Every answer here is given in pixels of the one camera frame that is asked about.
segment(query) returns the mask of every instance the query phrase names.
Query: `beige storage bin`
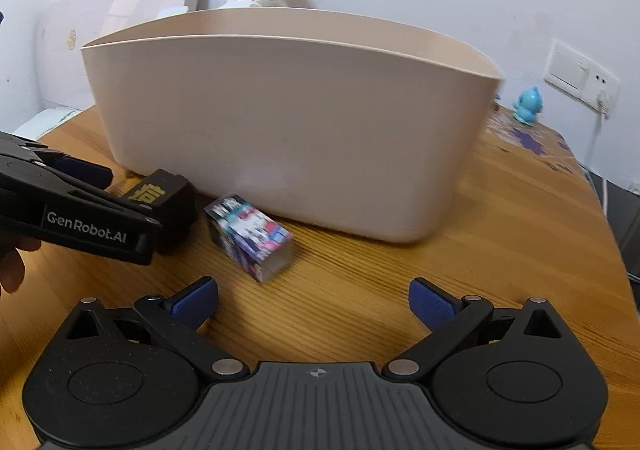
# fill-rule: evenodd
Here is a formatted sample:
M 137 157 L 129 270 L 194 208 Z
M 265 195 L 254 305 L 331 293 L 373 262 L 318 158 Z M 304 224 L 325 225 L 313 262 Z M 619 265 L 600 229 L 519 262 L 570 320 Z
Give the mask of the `beige storage bin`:
M 392 242 L 437 227 L 501 77 L 449 36 L 295 8 L 153 20 L 82 56 L 121 165 Z

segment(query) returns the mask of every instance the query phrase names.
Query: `blue figurine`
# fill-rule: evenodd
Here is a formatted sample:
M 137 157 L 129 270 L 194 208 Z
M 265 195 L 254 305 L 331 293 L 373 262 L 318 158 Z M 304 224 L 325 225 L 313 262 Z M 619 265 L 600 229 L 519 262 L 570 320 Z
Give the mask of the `blue figurine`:
M 513 104 L 513 108 L 516 109 L 513 113 L 514 118 L 523 125 L 533 125 L 536 122 L 536 114 L 542 110 L 542 96 L 538 88 L 535 86 L 525 90 Z

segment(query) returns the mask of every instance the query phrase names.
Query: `metal screw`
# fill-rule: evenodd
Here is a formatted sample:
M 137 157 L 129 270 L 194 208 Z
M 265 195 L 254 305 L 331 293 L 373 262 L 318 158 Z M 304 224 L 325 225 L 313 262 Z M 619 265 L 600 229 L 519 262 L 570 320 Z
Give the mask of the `metal screw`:
M 211 366 L 211 370 L 213 370 L 213 372 L 221 374 L 222 376 L 237 374 L 242 369 L 244 369 L 242 362 L 234 360 L 233 358 L 218 360 Z
M 388 368 L 389 371 L 398 376 L 410 376 L 420 370 L 420 365 L 414 362 L 414 360 L 400 359 L 390 362 Z

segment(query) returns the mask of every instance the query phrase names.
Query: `wooden table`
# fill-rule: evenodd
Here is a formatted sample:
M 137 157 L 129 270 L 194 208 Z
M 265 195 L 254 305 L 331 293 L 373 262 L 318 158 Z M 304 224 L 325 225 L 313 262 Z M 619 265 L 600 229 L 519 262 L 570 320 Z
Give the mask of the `wooden table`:
M 267 285 L 212 245 L 203 218 L 178 253 L 156 255 L 149 267 L 55 245 L 23 255 L 25 283 L 0 299 L 0 448 L 37 445 L 20 402 L 22 384 L 78 299 L 128 307 L 208 274 L 219 282 L 221 307 L 202 332 L 251 366 L 258 359 L 385 363 L 428 332 L 406 304 L 416 275 L 500 307 L 545 296 L 609 383 L 597 448 L 637 450 L 640 323 L 607 222 L 577 170 L 508 143 L 495 134 L 500 126 L 493 128 L 478 140 L 446 223 L 431 238 L 396 246 L 284 221 L 297 239 L 296 261 Z M 113 167 L 114 192 L 138 181 L 115 165 L 94 108 L 43 141 Z

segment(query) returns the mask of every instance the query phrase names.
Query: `colorful box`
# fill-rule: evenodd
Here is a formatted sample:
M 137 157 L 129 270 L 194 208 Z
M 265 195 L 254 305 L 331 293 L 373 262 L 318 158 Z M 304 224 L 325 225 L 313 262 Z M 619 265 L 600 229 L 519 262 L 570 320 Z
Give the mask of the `colorful box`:
M 225 195 L 204 209 L 212 240 L 258 282 L 287 267 L 293 234 L 239 195 Z

